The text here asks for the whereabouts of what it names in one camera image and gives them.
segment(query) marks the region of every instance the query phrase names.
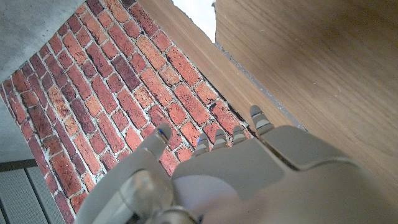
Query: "wooden panel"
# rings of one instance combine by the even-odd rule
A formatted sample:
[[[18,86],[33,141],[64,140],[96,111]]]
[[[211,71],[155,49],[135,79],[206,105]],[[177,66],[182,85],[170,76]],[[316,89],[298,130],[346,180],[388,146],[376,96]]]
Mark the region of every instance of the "wooden panel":
[[[216,40],[398,203],[398,5],[217,0]]]
[[[139,4],[249,124],[249,108],[253,104],[276,126],[292,124],[170,0],[145,0]]]

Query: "gray robotic hand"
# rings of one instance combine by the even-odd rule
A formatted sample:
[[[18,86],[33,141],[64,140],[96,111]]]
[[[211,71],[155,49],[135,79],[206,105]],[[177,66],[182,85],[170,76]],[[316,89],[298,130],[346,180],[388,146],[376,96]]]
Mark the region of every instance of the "gray robotic hand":
[[[234,128],[201,134],[171,177],[159,163],[161,124],[90,192],[75,223],[397,223],[396,208],[349,157],[291,126],[274,128],[252,106],[258,138]]]

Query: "gray floor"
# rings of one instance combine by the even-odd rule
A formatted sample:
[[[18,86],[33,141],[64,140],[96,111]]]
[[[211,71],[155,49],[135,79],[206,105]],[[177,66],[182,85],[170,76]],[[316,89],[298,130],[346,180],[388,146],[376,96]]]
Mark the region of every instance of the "gray floor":
[[[0,82],[49,41],[84,0],[0,0]]]

